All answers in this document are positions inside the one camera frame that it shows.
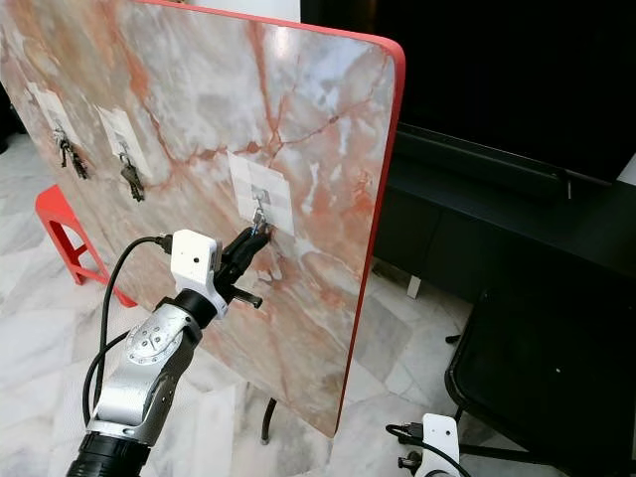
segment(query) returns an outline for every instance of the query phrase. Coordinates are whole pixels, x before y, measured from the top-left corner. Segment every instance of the marble floor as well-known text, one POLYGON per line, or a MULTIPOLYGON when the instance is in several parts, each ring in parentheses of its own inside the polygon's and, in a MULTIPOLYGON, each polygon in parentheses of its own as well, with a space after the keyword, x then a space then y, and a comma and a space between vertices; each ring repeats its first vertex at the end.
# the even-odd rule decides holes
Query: marble floor
MULTIPOLYGON (((0 476, 63 476, 83 436, 80 388, 98 340, 103 286, 76 286, 34 212, 53 184, 28 136, 0 155, 0 476)), ((279 407, 271 442, 259 428, 268 396, 197 350, 164 431, 142 476, 402 476, 408 449, 388 423, 450 414, 443 373, 471 306, 426 283, 406 297, 407 277, 377 263, 365 298, 340 429, 327 439, 279 407)), ((137 308, 111 306, 109 335, 143 320, 137 308)), ((115 365, 108 360, 107 370, 115 365)), ((515 448, 470 416, 466 442, 515 448)), ((475 477, 558 476, 552 468, 465 457, 475 477)))

